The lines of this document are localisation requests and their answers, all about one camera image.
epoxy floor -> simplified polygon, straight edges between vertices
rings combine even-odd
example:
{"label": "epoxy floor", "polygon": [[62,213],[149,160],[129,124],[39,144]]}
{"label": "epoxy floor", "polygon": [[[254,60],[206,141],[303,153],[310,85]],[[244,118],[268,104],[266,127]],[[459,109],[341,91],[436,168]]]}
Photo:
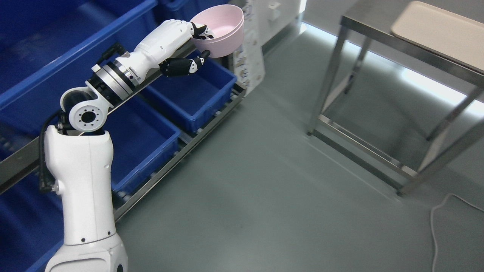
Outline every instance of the epoxy floor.
{"label": "epoxy floor", "polygon": [[[307,136],[332,48],[307,28],[266,54],[263,83],[117,223],[130,271],[430,271],[430,208],[449,191],[482,204],[476,193],[482,188],[446,168],[401,198]],[[350,67],[352,53],[345,56],[343,67]],[[385,80],[382,67],[389,73]],[[369,65],[358,79],[362,88],[333,114],[358,126],[351,116],[363,116],[351,105],[361,103],[366,91],[391,97],[382,92],[385,84],[408,88],[392,79],[398,69],[384,60]],[[392,101],[377,99],[381,108],[370,119]],[[410,130],[418,134],[418,126]],[[392,138],[392,130],[379,130],[382,138],[385,133]],[[396,154],[413,160],[409,151]],[[436,271],[483,271],[483,223],[484,215],[455,199],[436,214]]]}

blue storage crate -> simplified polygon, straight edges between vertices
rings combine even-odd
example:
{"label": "blue storage crate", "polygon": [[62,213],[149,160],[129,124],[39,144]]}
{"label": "blue storage crate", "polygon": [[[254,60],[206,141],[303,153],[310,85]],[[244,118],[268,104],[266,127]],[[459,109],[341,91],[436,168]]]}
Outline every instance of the blue storage crate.
{"label": "blue storage crate", "polygon": [[[195,52],[188,58],[199,54]],[[188,132],[196,132],[230,99],[236,80],[232,72],[207,59],[195,74],[161,76],[142,94],[175,124]]]}
{"label": "blue storage crate", "polygon": [[38,135],[68,89],[84,86],[110,45],[156,27],[156,0],[0,1],[0,122]]}
{"label": "blue storage crate", "polygon": [[159,23],[169,19],[189,21],[203,10],[227,3],[228,0],[159,0],[153,11]]}
{"label": "blue storage crate", "polygon": [[114,147],[111,188],[132,193],[178,151],[180,130],[138,97],[109,115]]}
{"label": "blue storage crate", "polygon": [[43,271],[62,245],[61,199],[38,188],[30,174],[0,196],[1,271]]}

robotic hand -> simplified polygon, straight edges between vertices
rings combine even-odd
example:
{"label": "robotic hand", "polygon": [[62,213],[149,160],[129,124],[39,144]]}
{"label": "robotic hand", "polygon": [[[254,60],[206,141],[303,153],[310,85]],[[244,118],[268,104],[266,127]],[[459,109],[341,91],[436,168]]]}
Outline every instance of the robotic hand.
{"label": "robotic hand", "polygon": [[[205,25],[180,20],[163,22],[141,41],[133,52],[116,45],[121,55],[113,62],[94,65],[85,87],[66,91],[60,100],[63,114],[57,127],[41,133],[41,164],[55,177],[55,184],[43,181],[41,190],[62,197],[64,245],[47,264],[47,272],[127,271],[127,255],[114,224],[110,169],[113,147],[109,132],[102,130],[110,109],[133,95],[151,69],[166,76],[195,73],[209,51],[195,59],[170,59],[189,41],[213,38]],[[95,132],[69,136],[68,130]]]}

white robotic hand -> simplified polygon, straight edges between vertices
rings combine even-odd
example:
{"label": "white robotic hand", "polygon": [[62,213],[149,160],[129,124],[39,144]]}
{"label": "white robotic hand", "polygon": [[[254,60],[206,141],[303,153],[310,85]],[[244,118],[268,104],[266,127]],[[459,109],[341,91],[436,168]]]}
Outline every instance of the white robotic hand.
{"label": "white robotic hand", "polygon": [[213,34],[205,25],[167,20],[146,36],[133,52],[117,57],[113,63],[125,75],[129,73],[128,78],[137,86],[146,79],[150,69],[159,69],[159,64],[192,37],[207,39],[213,38]]}

plastic bowl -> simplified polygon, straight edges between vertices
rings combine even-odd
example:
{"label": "plastic bowl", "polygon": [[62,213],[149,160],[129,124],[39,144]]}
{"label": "plastic bowl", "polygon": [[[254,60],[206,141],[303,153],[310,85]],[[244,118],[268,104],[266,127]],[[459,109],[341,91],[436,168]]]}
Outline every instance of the plastic bowl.
{"label": "plastic bowl", "polygon": [[220,58],[233,53],[243,42],[243,11],[234,5],[218,5],[208,8],[191,20],[207,25],[214,38],[192,39],[199,51],[210,50],[211,58]]}

